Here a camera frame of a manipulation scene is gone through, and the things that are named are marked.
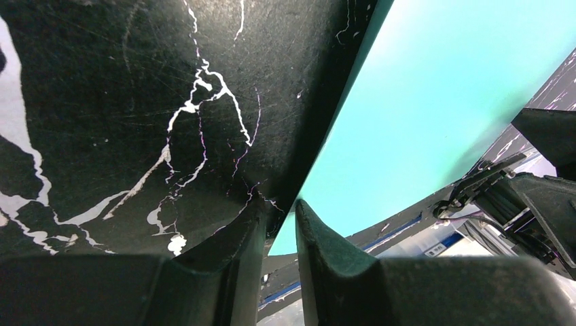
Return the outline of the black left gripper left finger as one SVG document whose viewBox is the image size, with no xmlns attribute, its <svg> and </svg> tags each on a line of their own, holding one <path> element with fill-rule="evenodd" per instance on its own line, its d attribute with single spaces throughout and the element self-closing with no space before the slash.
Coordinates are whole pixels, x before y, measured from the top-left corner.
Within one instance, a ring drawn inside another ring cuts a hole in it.
<svg viewBox="0 0 576 326">
<path fill-rule="evenodd" d="M 1 262 L 2 325 L 254 325 L 265 204 L 174 257 L 65 255 Z"/>
</svg>

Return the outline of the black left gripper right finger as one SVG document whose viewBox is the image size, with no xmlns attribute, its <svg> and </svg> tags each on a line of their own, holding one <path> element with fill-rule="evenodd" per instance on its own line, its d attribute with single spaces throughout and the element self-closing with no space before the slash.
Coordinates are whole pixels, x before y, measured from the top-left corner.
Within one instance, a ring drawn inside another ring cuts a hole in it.
<svg viewBox="0 0 576 326">
<path fill-rule="evenodd" d="M 529 257 L 378 259 L 295 207 L 307 325 L 574 325 L 554 277 Z"/>
</svg>

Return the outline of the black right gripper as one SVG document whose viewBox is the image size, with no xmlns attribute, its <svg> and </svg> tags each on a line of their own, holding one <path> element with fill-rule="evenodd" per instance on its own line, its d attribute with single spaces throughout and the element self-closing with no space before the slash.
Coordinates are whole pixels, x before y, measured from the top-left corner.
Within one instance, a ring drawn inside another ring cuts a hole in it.
<svg viewBox="0 0 576 326">
<path fill-rule="evenodd" d="M 574 111 L 524 108 L 511 124 L 556 168 L 575 163 Z M 497 163 L 486 161 L 485 167 L 456 183 L 447 200 L 435 204 L 434 218 L 457 220 L 456 213 L 472 204 L 482 214 L 469 213 L 463 219 L 492 226 L 521 252 L 545 264 L 559 253 L 575 278 L 575 182 L 531 173 L 514 177 L 511 167 L 525 159 L 517 153 Z"/>
</svg>

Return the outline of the teal paper folder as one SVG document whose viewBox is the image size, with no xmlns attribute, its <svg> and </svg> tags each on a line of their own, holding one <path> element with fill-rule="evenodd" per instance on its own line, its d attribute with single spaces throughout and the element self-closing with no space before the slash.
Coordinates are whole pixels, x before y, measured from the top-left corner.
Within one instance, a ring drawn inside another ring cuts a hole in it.
<svg viewBox="0 0 576 326">
<path fill-rule="evenodd" d="M 574 1 L 395 1 L 299 198 L 350 236 L 460 179 L 575 47 Z"/>
</svg>

